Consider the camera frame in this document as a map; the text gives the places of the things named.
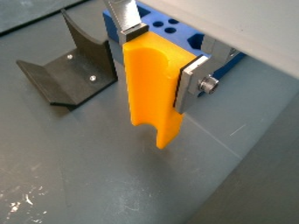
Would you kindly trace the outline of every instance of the bolt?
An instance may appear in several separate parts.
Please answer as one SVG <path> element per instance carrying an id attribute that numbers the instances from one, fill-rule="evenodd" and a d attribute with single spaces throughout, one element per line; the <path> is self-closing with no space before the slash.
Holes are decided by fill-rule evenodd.
<path id="1" fill-rule="evenodd" d="M 212 94 L 219 86 L 219 81 L 208 75 L 201 81 L 200 81 L 200 90 L 207 93 Z"/>
<path id="2" fill-rule="evenodd" d="M 88 79 L 89 79 L 91 81 L 96 81 L 97 76 L 96 76 L 96 75 L 91 75 Z"/>

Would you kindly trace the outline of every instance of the gray floor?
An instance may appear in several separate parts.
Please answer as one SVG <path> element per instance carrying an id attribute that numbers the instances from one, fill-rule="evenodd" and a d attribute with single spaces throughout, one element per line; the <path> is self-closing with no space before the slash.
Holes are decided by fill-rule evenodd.
<path id="1" fill-rule="evenodd" d="M 105 37 L 103 9 L 89 1 L 69 10 L 96 39 Z M 48 105 L 15 64 L 43 65 L 73 47 L 61 15 L 0 38 L 0 222 L 184 223 L 295 97 L 299 81 L 244 58 L 157 150 L 155 129 L 131 125 L 117 62 L 119 82 L 72 112 Z"/>

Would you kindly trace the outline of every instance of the metal bracket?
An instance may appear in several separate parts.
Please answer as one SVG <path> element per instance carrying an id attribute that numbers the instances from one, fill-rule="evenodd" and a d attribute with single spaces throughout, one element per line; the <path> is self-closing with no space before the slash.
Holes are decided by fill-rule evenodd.
<path id="1" fill-rule="evenodd" d="M 119 44 L 148 32 L 148 25 L 141 22 L 135 0 L 104 0 L 117 29 Z"/>
<path id="2" fill-rule="evenodd" d="M 17 60 L 28 79 L 51 105 L 77 107 L 117 81 L 117 72 L 108 41 L 95 40 L 61 10 L 76 49 L 45 66 Z"/>
<path id="3" fill-rule="evenodd" d="M 213 93 L 219 81 L 211 75 L 239 54 L 235 48 L 207 35 L 203 39 L 201 50 L 211 55 L 209 58 L 200 55 L 181 68 L 173 102 L 173 107 L 180 114 L 195 103 L 199 93 Z"/>

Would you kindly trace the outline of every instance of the metal clamp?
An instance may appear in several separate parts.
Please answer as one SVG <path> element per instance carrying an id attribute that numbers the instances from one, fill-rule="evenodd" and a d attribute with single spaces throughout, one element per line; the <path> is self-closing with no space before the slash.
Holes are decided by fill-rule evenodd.
<path id="1" fill-rule="evenodd" d="M 113 19 L 119 44 L 135 39 L 148 32 L 148 25 L 141 22 L 135 0 L 104 0 Z"/>
<path id="2" fill-rule="evenodd" d="M 222 68 L 239 54 L 239 51 L 204 36 L 201 50 L 209 58 L 200 55 L 185 67 L 181 68 L 173 107 L 181 114 L 196 101 L 200 92 L 212 94 L 219 86 L 219 81 L 212 78 L 213 72 Z"/>

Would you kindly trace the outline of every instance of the white panel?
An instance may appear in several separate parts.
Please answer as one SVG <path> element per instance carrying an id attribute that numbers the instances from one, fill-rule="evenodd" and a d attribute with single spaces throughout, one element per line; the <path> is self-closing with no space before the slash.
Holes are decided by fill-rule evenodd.
<path id="1" fill-rule="evenodd" d="M 140 2 L 299 78 L 299 1 Z"/>

